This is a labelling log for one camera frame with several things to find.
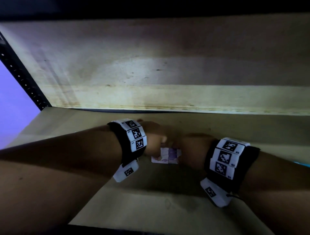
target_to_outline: black and white square pattern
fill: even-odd
[[[210,197],[216,196],[216,193],[211,189],[211,187],[207,187],[205,191]]]
[[[129,176],[130,174],[134,173],[134,170],[132,168],[129,168],[127,171],[124,172],[126,176]]]
[[[225,152],[225,151],[220,151],[219,152],[219,157],[218,157],[218,161],[219,162],[223,162],[225,164],[229,164],[230,163],[230,159],[232,158],[232,153],[229,152]]]
[[[138,150],[138,149],[140,149],[140,148],[142,148],[142,147],[144,147],[143,139],[137,140],[137,141],[136,141],[136,149]]]
[[[237,146],[238,146],[237,143],[226,141],[226,143],[223,145],[223,149],[227,149],[229,151],[234,152]]]
[[[134,127],[136,127],[137,126],[137,124],[135,124],[134,123],[134,121],[127,121],[127,122],[125,122],[130,128],[134,128]]]
[[[215,163],[215,171],[217,173],[220,173],[223,176],[226,176],[227,166],[222,164],[222,163],[216,162]]]
[[[138,139],[138,138],[142,137],[142,134],[141,134],[139,128],[133,129],[132,130],[132,134],[133,134],[135,139]]]

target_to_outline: plywood surface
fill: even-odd
[[[310,114],[310,14],[0,23],[55,107]]]
[[[281,157],[310,163],[308,116],[232,115],[206,113],[124,114],[45,108],[11,146],[104,125],[120,118],[143,118],[179,133],[204,132],[251,142]],[[53,169],[18,166],[33,179],[66,177],[63,187],[88,179]],[[110,180],[71,224],[172,234],[272,234],[241,201],[215,208],[195,172],[179,165],[153,164],[141,158],[139,170],[121,183]]]

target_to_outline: forearm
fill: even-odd
[[[109,180],[121,164],[122,149],[109,126],[28,143],[0,151],[0,159]]]
[[[309,232],[310,168],[261,152],[239,195],[276,234]]]

